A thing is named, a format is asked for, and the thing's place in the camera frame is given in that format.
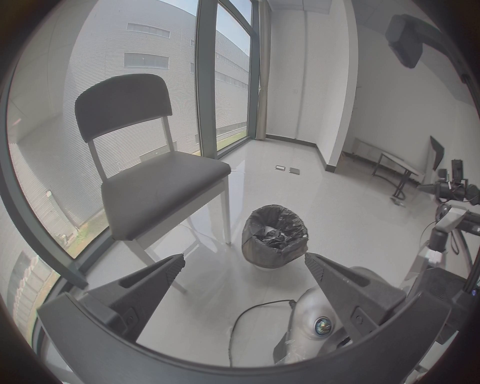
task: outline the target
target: gray cushioned seat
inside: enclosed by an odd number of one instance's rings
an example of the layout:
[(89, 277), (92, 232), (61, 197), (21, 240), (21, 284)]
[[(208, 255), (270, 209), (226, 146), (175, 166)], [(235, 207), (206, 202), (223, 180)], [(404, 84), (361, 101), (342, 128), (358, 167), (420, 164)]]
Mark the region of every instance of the gray cushioned seat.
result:
[(222, 161), (168, 152), (128, 168), (102, 184), (115, 240), (133, 240), (230, 174)]

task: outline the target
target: curtain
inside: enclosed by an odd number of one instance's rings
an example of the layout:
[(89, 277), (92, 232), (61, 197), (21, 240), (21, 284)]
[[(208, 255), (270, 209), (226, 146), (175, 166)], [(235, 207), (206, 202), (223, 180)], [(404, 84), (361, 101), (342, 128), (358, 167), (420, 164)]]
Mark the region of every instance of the curtain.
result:
[(260, 91), (258, 94), (257, 140), (265, 140), (267, 130), (268, 77), (270, 75), (271, 10), (266, 0), (259, 1), (260, 18)]

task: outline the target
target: trash bin liner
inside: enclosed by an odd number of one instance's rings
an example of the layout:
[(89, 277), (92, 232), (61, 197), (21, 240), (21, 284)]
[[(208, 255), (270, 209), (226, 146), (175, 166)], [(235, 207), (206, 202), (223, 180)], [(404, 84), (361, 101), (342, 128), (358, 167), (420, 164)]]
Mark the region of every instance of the trash bin liner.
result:
[(279, 268), (306, 253), (308, 232), (303, 221), (281, 205), (255, 209), (242, 232), (245, 259), (263, 268)]

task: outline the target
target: blue sky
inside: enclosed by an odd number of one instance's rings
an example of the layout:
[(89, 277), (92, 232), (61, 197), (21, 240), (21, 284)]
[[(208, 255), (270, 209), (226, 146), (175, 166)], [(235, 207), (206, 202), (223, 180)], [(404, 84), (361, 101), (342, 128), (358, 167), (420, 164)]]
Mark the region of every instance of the blue sky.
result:
[[(197, 15), (196, 0), (161, 0), (165, 3), (174, 5), (177, 8), (183, 9), (192, 15)], [(247, 21), (250, 21), (252, 4), (250, 0), (230, 0), (233, 5), (237, 7), (240, 13), (245, 16)], [(247, 55), (250, 55), (250, 36), (240, 26), (240, 24), (222, 7), (218, 6), (216, 16), (216, 29), (228, 39), (230, 39), (237, 47), (239, 47)]]

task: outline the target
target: floor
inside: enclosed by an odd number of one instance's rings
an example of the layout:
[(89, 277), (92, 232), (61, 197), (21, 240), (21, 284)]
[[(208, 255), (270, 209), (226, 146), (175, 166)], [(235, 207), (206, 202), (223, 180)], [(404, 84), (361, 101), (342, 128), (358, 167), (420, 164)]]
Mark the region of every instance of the floor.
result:
[[(177, 277), (188, 292), (170, 289), (138, 339), (157, 352), (185, 360), (228, 365), (233, 323), (259, 303), (298, 299), (316, 282), (299, 258), (265, 271), (245, 261), (241, 233), (250, 213), (280, 204), (298, 214), (309, 232), (309, 251), (346, 266), (360, 265), (397, 286), (419, 249), (420, 234), (433, 221), (429, 196), (405, 186), (406, 207), (389, 199), (394, 188), (371, 176), (372, 168), (342, 157), (335, 173), (324, 171), (314, 148), (266, 140), (250, 141), (222, 159), (230, 164), (232, 246), (223, 241), (220, 199), (216, 198), (152, 248), (159, 259), (184, 253), (186, 266)], [(300, 175), (275, 170), (300, 169)], [(425, 241), (430, 231), (423, 235)], [(118, 243), (91, 270), (95, 288), (144, 265)], [(465, 275), (463, 260), (450, 254), (447, 269)], [(234, 335), (234, 366), (272, 365), (272, 351), (285, 333), (287, 303), (253, 309)], [(441, 348), (434, 347), (435, 354)], [(435, 356), (430, 357), (433, 364)]]

